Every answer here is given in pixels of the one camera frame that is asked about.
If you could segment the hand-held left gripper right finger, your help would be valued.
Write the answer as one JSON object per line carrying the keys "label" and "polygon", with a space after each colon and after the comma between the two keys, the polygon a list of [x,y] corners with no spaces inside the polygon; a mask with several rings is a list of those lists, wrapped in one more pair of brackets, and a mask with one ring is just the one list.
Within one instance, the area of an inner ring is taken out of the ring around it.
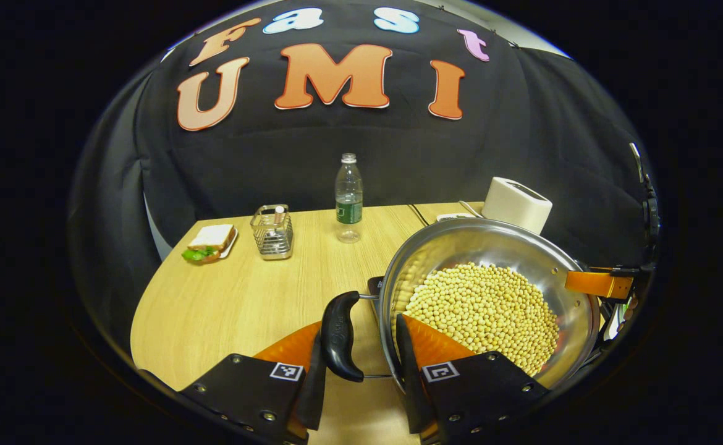
{"label": "hand-held left gripper right finger", "polygon": [[408,427],[423,444],[502,444],[549,394],[502,352],[474,353],[412,316],[397,316],[395,334]]}

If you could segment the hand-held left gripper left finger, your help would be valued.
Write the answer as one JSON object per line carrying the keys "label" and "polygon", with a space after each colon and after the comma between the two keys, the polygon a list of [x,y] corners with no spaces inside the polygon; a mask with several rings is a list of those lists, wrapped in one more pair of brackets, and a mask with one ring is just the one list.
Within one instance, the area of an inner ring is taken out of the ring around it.
{"label": "hand-held left gripper left finger", "polygon": [[180,395],[262,443],[306,444],[324,407],[320,329],[313,322],[255,355],[231,353]]}

